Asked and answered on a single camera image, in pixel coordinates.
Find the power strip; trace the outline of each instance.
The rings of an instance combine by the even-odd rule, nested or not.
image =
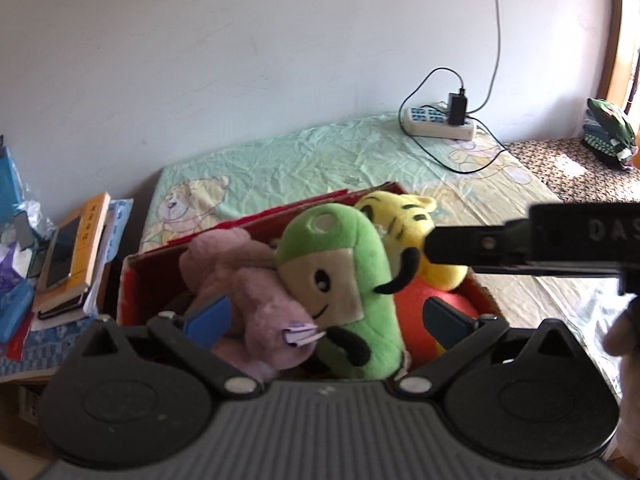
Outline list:
[[[441,139],[473,140],[476,122],[465,119],[462,126],[451,126],[447,116],[433,108],[408,108],[402,125],[414,136],[439,137]]]

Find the plush toy mouth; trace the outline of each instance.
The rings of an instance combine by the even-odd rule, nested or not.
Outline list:
[[[324,311],[327,310],[329,308],[329,304],[327,303],[324,307],[322,307],[322,310],[320,312],[318,312],[315,316],[311,316],[311,319],[318,319],[320,316],[322,316],[322,314],[324,314]]]

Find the white wall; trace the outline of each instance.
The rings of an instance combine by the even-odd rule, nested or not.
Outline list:
[[[571,135],[609,0],[501,3],[480,117],[504,141]],[[0,133],[58,218],[190,155],[394,110],[437,65],[477,105],[495,16],[493,0],[0,0],[0,41]],[[437,75],[418,100],[456,88]]]

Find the yellow tiger plush toy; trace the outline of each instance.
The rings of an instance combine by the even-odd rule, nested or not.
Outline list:
[[[432,264],[424,254],[424,238],[435,227],[429,213],[436,209],[430,196],[397,195],[374,191],[354,206],[377,226],[394,275],[398,273],[400,254],[407,247],[420,250],[418,276],[439,290],[453,290],[465,279],[467,267]]]

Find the black power adapter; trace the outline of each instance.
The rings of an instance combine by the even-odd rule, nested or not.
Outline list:
[[[451,126],[462,126],[465,123],[466,96],[464,88],[461,87],[457,94],[449,94],[449,109],[447,111],[449,113],[447,123]]]

